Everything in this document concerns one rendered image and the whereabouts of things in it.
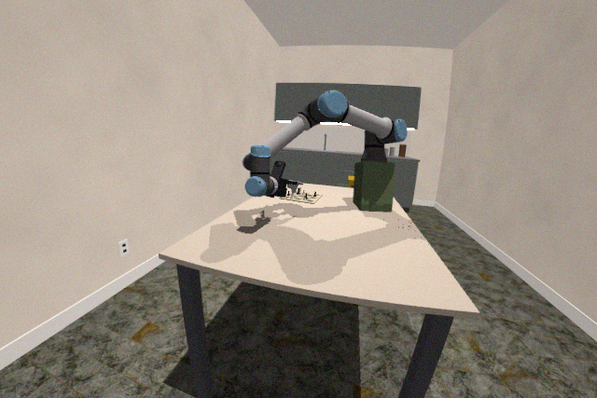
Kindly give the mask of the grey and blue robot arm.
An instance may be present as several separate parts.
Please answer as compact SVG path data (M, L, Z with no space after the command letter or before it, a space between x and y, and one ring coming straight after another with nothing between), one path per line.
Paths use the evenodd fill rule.
M270 176L271 158L305 130L325 121L337 124L344 122L365 130L365 149L361 161L387 162L384 145L402 142L408 134L404 120L374 116L349 105L339 91L328 91L308 103L296 114L296 118L274 133L264 145L251 146L250 154L243 158L243 166L250 171L250 178L245 183L247 194L252 197L274 194L278 189L277 180L280 183L283 175L285 162L275 161Z

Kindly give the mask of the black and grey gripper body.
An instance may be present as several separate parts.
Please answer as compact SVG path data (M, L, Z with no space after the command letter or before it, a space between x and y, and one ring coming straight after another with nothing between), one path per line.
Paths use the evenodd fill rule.
M286 188L287 182L286 181L287 181L287 179L284 179L284 178L281 178L280 183L277 180L277 182L278 182L277 191L274 194L266 195L266 197L271 197L271 198L274 198L274 196L281 197L281 198L286 197L286 191L287 191L287 188Z

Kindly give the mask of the cream and black chessboard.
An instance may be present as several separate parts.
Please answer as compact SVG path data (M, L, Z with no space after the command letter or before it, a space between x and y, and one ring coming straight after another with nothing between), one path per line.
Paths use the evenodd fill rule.
M297 193L298 193L298 191L296 191L295 193L293 193L294 194L294 199L290 198L292 196L292 190L289 191L289 195L290 196L287 196L288 193L286 193L286 197L279 198L279 199L287 199L287 200L293 200L293 201L299 201L299 202L305 202L305 203L314 204L317 200L319 200L323 196L322 194L316 194L316 197L314 197L314 193L304 192L305 195L307 193L307 199L303 200L304 199L304 195L302 195L303 192L301 192L300 194L297 194Z

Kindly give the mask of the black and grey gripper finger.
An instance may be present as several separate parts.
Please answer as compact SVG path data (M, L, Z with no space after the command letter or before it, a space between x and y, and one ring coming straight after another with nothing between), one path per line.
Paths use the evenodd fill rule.
M291 181L291 180L289 180L289 181L286 181L286 182L287 182L287 187L291 188L292 193L296 192L296 190L298 188L298 185L303 185L303 183L299 182L299 181Z

